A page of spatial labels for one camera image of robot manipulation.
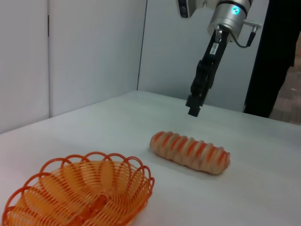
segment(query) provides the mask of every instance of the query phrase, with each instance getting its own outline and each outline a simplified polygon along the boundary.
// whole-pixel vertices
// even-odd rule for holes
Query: toy bread
[[[223,147],[173,132],[155,134],[150,141],[150,149],[167,160],[209,174],[221,174],[230,165],[230,153],[225,152]]]

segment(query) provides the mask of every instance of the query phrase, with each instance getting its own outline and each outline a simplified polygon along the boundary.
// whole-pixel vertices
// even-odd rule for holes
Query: white table
[[[297,226],[301,222],[301,127],[185,101],[133,92],[0,136],[0,209],[42,164],[91,151],[137,156],[155,178],[133,226]],[[231,152],[214,177],[148,151],[158,131],[203,139]]]

